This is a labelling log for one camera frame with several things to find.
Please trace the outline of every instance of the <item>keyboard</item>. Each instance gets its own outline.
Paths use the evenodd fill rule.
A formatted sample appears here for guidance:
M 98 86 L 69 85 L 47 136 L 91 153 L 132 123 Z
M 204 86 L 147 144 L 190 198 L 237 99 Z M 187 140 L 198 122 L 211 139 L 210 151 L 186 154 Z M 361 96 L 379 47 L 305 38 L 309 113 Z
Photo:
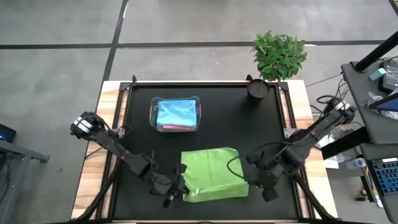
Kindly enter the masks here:
M 377 159 L 372 161 L 382 195 L 398 194 L 398 159 Z

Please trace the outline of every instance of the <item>clear plastic bin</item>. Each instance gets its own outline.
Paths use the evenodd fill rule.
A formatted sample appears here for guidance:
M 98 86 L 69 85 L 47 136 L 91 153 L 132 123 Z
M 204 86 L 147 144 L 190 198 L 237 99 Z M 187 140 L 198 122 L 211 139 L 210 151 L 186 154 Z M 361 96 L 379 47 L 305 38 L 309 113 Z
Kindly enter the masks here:
M 157 117 L 159 114 L 158 104 L 161 101 L 178 101 L 178 100 L 195 100 L 195 110 L 196 110 L 196 125 L 194 126 L 179 126 L 174 124 L 169 125 L 158 125 Z M 196 131 L 199 128 L 201 118 L 201 109 L 200 109 L 200 99 L 197 96 L 193 96 L 191 98 L 184 99 L 162 99 L 159 97 L 155 97 L 152 99 L 150 103 L 150 111 L 149 111 L 149 124 L 154 127 L 159 132 L 187 132 L 187 131 Z

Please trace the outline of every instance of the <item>green plant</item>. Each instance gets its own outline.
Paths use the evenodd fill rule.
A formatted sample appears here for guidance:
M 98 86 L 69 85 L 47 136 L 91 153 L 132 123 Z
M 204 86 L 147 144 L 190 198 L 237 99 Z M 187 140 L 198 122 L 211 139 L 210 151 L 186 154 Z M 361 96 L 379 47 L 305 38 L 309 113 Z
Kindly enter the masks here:
M 301 63 L 307 58 L 304 52 L 304 40 L 287 35 L 272 36 L 271 30 L 266 34 L 257 34 L 252 51 L 260 77 L 264 80 L 280 81 L 290 78 L 302 68 Z

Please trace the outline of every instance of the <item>wooden table frame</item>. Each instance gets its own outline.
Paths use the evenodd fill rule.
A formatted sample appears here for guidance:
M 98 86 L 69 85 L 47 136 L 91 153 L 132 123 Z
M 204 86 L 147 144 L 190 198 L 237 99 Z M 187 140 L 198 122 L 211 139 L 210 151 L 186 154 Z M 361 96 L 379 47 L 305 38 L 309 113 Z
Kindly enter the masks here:
M 245 83 L 248 81 L 138 81 L 140 84 L 150 84 L 150 83 Z M 113 128 L 120 127 L 124 124 L 124 112 L 126 110 L 126 102 L 128 94 L 119 94 L 120 88 L 122 87 L 121 81 L 108 81 L 103 83 L 101 90 L 101 95 L 99 98 L 96 113 L 101 116 L 110 126 Z M 285 91 L 280 90 L 280 101 L 283 107 L 283 113 L 285 118 L 285 128 L 299 128 L 305 129 L 313 123 L 311 110 L 308 103 L 307 94 L 305 91 L 305 85 L 302 80 L 289 80 L 287 81 L 287 87 L 289 89 L 289 94 L 285 95 Z M 119 116 L 115 116 L 115 111 L 119 110 Z M 90 142 L 87 148 L 87 154 L 93 152 L 99 148 L 93 142 Z M 94 199 L 95 195 L 99 192 L 101 183 L 104 177 L 109 175 L 112 171 L 116 157 L 112 157 L 111 154 L 107 156 L 107 151 L 102 149 L 97 153 L 93 154 L 83 164 L 83 169 L 81 173 L 80 183 L 78 186 L 75 203 L 73 206 L 73 211 L 71 218 L 76 218 L 81 215 L 87 206 Z M 110 164 L 109 172 L 104 175 L 105 164 Z M 323 163 L 322 153 L 316 149 L 312 149 L 309 157 L 305 163 L 305 171 L 302 172 L 304 178 L 307 178 L 308 184 L 320 201 L 320 203 L 326 208 L 326 210 L 337 217 L 337 212 L 331 194 L 331 189 L 326 174 L 325 165 Z M 298 194 L 300 196 L 301 213 L 304 218 L 310 217 L 313 209 L 308 209 L 307 200 L 298 187 Z M 102 216 L 96 215 L 97 218 L 105 218 L 108 214 L 109 200 L 111 195 L 112 187 L 108 190 L 105 198 L 104 205 L 101 207 Z M 275 220 L 258 220 L 259 222 L 265 221 L 275 221 Z M 278 220 L 278 222 L 291 222 L 292 220 Z M 123 222 L 144 222 L 143 220 L 128 220 Z

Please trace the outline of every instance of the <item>small device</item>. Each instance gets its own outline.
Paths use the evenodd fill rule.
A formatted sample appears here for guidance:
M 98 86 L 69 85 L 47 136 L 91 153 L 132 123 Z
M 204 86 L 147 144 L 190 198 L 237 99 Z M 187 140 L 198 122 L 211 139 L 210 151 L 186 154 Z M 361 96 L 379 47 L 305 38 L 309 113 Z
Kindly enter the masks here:
M 391 93 L 398 88 L 398 64 L 394 62 L 384 62 L 381 64 L 386 74 L 379 78 L 379 90 L 384 93 Z
M 377 174 L 376 183 L 382 195 L 398 194 L 398 158 L 377 159 L 372 161 Z
M 369 109 L 398 112 L 398 93 L 372 103 Z
M 5 125 L 0 124 L 0 141 L 12 143 L 17 132 Z

